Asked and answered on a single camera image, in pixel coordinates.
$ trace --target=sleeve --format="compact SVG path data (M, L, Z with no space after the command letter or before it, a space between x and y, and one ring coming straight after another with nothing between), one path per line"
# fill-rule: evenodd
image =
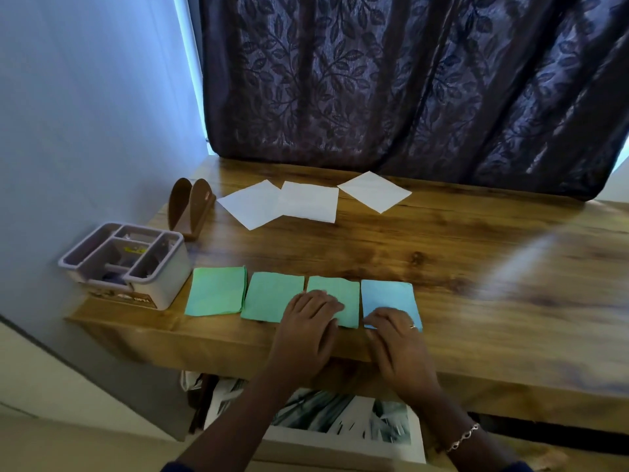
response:
M168 462L163 468L162 472L194 472L191 468L180 464L179 462Z
M526 465L525 462L519 461L503 469L502 472L533 472L533 469Z

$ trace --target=bracelet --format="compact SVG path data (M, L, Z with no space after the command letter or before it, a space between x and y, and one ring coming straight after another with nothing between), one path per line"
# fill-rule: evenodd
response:
M481 427L481 425L480 425L480 424L478 424L478 422L477 422L476 424L474 424L474 425L472 426L472 428L471 428L470 430L468 430L465 434L463 434L463 435L461 436L461 438L460 438L458 441L453 442L453 443L452 443L452 445L450 446L450 449L448 449L447 451L445 451L445 453L446 453L446 454L450 454L450 452L452 452L452 451L456 451L456 450L459 448L459 446L461 445L461 443L462 443L464 440L469 439L469 438L472 436L472 433L473 433L475 430L478 430L480 427Z

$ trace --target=wooden table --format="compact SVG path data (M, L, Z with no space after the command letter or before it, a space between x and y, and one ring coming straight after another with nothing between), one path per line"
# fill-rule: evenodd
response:
M335 186L356 174L208 158L217 197L264 179ZM196 266L414 285L443 386L469 411L629 432L629 214L601 203L395 179L413 194L378 214L340 192L335 224L281 217L248 231L216 204ZM165 209L151 225L166 227ZM185 317L190 280L154 311L86 300L69 319L117 356L251 378L274 324ZM390 398L362 327L343 329L310 386Z

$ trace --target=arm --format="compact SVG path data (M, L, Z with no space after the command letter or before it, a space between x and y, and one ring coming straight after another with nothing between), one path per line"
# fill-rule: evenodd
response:
M377 328L366 333L384 380L448 450L472 428L474 421L442 391L423 334L411 328L411 318L398 309L377 308L365 318L365 323ZM475 430L448 456L459 472L500 472L517 461L510 449L482 429Z
M322 291L300 293L286 307L267 365L230 407L179 456L194 472L245 470L273 416L295 389L328 362L343 309Z

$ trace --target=paper square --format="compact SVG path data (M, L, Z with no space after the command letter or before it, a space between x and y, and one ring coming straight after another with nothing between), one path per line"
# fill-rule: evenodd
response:
M247 285L245 267L195 268L185 314L191 317L238 313Z
M249 282L245 307L240 317L279 323L289 301L302 291L304 291L302 276L256 272Z
M389 210L412 193L373 172L365 172L338 188L379 213Z
M374 309L386 306L388 308L401 309L408 313L417 326L422 330L420 312L417 309L413 285L401 281L363 280L360 282L362 292L362 317L369 316Z
M217 202L249 230L279 217L277 200L280 190L269 181L238 190Z
M284 182L277 202L277 214L334 223L337 204L336 187Z
M343 311L339 311L334 317L340 326L346 328L358 328L358 310L360 304L360 283L346 280L345 278L327 278L323 276L311 276L308 279L306 291L322 289L335 296L345 305Z

